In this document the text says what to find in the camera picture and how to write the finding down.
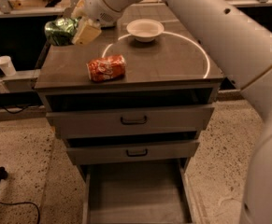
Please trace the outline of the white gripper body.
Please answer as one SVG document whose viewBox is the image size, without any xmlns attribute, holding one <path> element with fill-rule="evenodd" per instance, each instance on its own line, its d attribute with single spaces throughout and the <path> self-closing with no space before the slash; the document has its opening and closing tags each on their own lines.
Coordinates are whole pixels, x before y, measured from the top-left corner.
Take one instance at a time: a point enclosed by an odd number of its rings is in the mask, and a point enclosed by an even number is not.
<svg viewBox="0 0 272 224">
<path fill-rule="evenodd" d="M 113 27 L 124 10 L 142 0 L 85 0 L 85 13 L 102 27 Z"/>
</svg>

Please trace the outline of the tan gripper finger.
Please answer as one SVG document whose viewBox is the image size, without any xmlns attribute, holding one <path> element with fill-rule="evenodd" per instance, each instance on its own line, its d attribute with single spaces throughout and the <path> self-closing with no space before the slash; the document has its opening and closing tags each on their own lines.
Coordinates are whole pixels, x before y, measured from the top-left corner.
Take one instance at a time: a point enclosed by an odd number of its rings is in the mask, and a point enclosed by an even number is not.
<svg viewBox="0 0 272 224">
<path fill-rule="evenodd" d="M 101 34 L 99 22 L 83 17 L 79 21 L 78 29 L 72 38 L 74 45 L 87 45 Z"/>
<path fill-rule="evenodd" d="M 74 7 L 74 9 L 71 13 L 71 17 L 73 19 L 80 18 L 80 17 L 84 16 L 84 14 L 85 14 L 84 3 L 85 3 L 85 0 L 79 0 L 77 2 L 76 6 Z"/>
</svg>

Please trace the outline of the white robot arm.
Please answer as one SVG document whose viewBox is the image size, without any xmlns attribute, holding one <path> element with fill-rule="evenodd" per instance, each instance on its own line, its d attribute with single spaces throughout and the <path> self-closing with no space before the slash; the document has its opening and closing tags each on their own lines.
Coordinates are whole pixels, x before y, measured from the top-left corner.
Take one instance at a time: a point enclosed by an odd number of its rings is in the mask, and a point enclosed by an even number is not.
<svg viewBox="0 0 272 224">
<path fill-rule="evenodd" d="M 142 0 L 84 0 L 110 26 Z M 265 126 L 249 165 L 240 224 L 272 224 L 272 34 L 225 0 L 162 0 L 205 48 Z"/>
</svg>

